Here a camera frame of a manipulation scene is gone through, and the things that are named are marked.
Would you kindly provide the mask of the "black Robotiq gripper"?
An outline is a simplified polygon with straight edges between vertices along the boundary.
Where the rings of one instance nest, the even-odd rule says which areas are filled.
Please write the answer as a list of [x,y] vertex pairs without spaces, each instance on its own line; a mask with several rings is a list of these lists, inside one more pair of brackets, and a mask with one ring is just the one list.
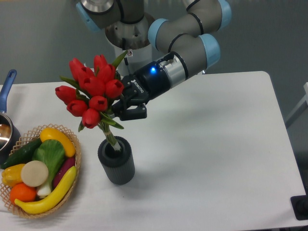
[[[119,81],[122,79],[117,70],[115,79]],[[145,104],[171,89],[167,71],[163,69],[162,63],[157,61],[123,77],[122,83],[124,84],[122,101],[112,106],[114,116],[121,121],[145,119],[147,117]]]

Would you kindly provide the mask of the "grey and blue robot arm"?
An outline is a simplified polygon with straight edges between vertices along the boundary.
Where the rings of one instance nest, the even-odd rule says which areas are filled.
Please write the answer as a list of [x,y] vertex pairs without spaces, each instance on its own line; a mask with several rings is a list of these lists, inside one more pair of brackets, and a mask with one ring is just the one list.
[[105,32],[116,56],[124,90],[112,106],[120,120],[147,116],[146,104],[220,59],[212,32],[230,23],[224,0],[185,0],[186,14],[175,20],[153,19],[142,0],[81,0],[77,11],[92,31]]

